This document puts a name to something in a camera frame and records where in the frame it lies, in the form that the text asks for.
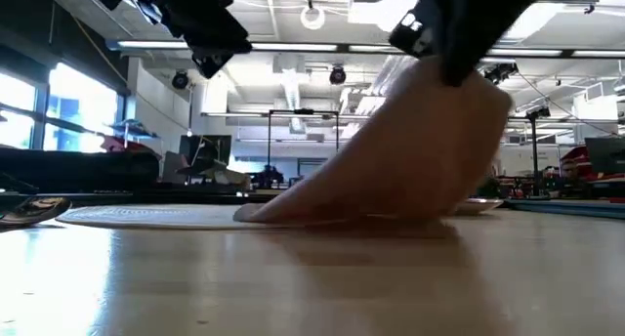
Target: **red object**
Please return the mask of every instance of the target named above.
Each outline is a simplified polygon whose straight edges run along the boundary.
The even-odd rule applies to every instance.
[[[611,174],[604,175],[593,172],[593,166],[590,162],[590,157],[588,156],[588,149],[586,146],[578,146],[571,149],[567,154],[565,154],[560,159],[561,165],[565,165],[567,163],[575,164],[577,168],[577,176],[583,181],[596,181],[596,180],[608,180],[608,179],[617,179],[617,178],[625,178],[625,174]]]
[[[157,154],[150,147],[144,146],[140,143],[128,141],[128,146],[124,147],[124,139],[121,137],[114,136],[104,136],[104,142],[100,146],[102,149],[105,149],[106,152],[117,152],[117,151],[130,151],[130,152],[149,152],[154,154],[157,159],[160,160],[161,156]]]

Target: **metal frame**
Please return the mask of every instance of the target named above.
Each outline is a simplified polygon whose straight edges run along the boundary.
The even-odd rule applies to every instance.
[[[532,192],[535,196],[540,195],[540,183],[542,180],[541,174],[538,173],[538,140],[536,140],[536,119],[535,115],[528,115],[529,124],[531,125],[531,155],[533,157],[534,166],[534,186]]]
[[[271,117],[274,114],[297,115],[296,117],[306,117],[310,115],[332,115],[336,119],[336,151],[339,151],[339,111],[333,110],[309,110],[309,109],[271,109],[267,117],[269,119],[267,131],[267,165],[271,166]]]
[[[30,138],[30,148],[32,149],[43,149],[43,139],[45,136],[47,119],[46,111],[48,110],[49,98],[50,85],[46,85],[45,88],[36,89],[35,112],[37,113],[37,117],[33,117],[35,125]]]

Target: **wooden table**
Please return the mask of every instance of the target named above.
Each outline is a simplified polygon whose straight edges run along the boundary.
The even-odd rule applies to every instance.
[[[0,335],[623,335],[625,222],[0,233]]]

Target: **metal pole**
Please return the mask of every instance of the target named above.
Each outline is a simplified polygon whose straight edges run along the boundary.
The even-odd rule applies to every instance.
[[[538,145],[536,141],[536,117],[529,116],[529,123],[531,124],[531,146],[532,146],[532,154],[534,158],[534,186],[533,186],[533,195],[540,195],[540,180],[541,175],[538,173]]]
[[[270,166],[271,165],[271,116],[273,115],[273,110],[270,110],[270,113],[268,115],[270,123],[269,123],[269,128],[267,131],[267,165]]]
[[[334,116],[336,117],[336,152],[339,152],[339,114]]]
[[[561,163],[560,145],[558,145],[558,175],[560,178],[563,176],[563,165]]]

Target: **wall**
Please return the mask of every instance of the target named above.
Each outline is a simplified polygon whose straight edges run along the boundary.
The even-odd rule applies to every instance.
[[[584,143],[586,138],[605,137],[606,135],[618,134],[618,97],[599,96],[588,99],[587,94],[578,94],[573,98],[573,113],[581,119],[589,120],[614,120],[613,124],[588,124],[577,125],[574,129],[575,142]]]
[[[133,98],[127,117],[140,120],[160,136],[141,143],[160,154],[178,152],[180,136],[188,130],[189,103],[147,72],[139,58],[130,59],[128,77]]]
[[[565,156],[571,147],[544,147],[538,146],[538,169],[547,166],[560,166],[560,158]],[[507,176],[520,176],[523,173],[533,171],[532,147],[528,146],[505,146],[500,147],[496,155],[499,160],[500,174]]]

